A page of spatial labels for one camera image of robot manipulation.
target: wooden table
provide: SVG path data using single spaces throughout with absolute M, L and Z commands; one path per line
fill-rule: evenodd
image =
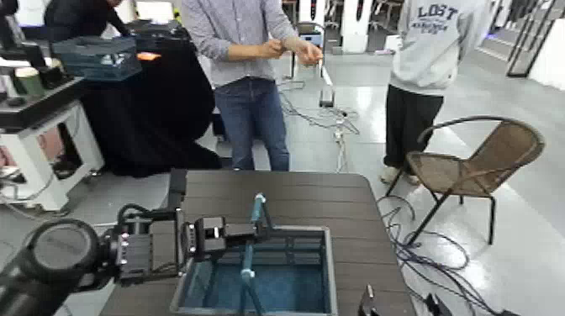
M 357 175 L 247 171 L 190 171 L 182 209 L 186 220 L 225 216 L 249 221 L 253 198 L 267 197 L 275 224 L 330 228 L 340 316 L 356 316 L 368 283 L 384 316 L 415 316 L 375 198 Z M 172 228 L 152 226 L 156 265 L 172 257 Z M 177 280 L 116 287 L 102 316 L 168 316 Z

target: brown chair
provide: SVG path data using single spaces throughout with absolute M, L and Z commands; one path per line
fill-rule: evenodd
M 464 202 L 463 197 L 490 199 L 488 244 L 492 245 L 496 212 L 496 200 L 492 193 L 518 169 L 534 161 L 545 147 L 543 136 L 530 125 L 510 118 L 492 116 L 461 118 L 432 126 L 420 135 L 418 141 L 424 141 L 435 129 L 472 121 L 500 123 L 470 158 L 459 159 L 453 155 L 416 151 L 407 154 L 407 164 L 436 200 L 436 205 L 411 236 L 408 245 L 414 243 L 440 206 L 451 195 L 458 195 L 460 204 Z M 396 186 L 402 173 L 400 172 L 394 179 L 387 196 Z

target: jeans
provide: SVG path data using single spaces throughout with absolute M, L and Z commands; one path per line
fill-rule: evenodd
M 246 77 L 217 87 L 214 96 L 232 144 L 233 167 L 255 170 L 251 149 L 256 131 L 267 148 L 271 169 L 288 171 L 287 130 L 276 83 Z

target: blue bin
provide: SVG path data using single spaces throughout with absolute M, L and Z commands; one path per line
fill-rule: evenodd
M 53 44 L 65 71 L 91 81 L 121 82 L 141 71 L 135 40 L 77 37 Z
M 238 247 L 216 262 L 190 260 L 171 311 L 227 316 L 240 313 L 244 302 L 245 313 L 256 314 L 241 278 L 244 253 Z M 277 226 L 269 241 L 253 246 L 252 261 L 253 287 L 265 315 L 337 315 L 329 229 Z

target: striped shirt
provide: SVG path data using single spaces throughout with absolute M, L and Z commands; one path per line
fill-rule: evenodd
M 280 0 L 182 0 L 181 14 L 199 52 L 211 60 L 216 87 L 246 76 L 275 77 L 268 60 L 228 61 L 230 45 L 261 45 L 269 33 L 278 40 L 297 35 Z

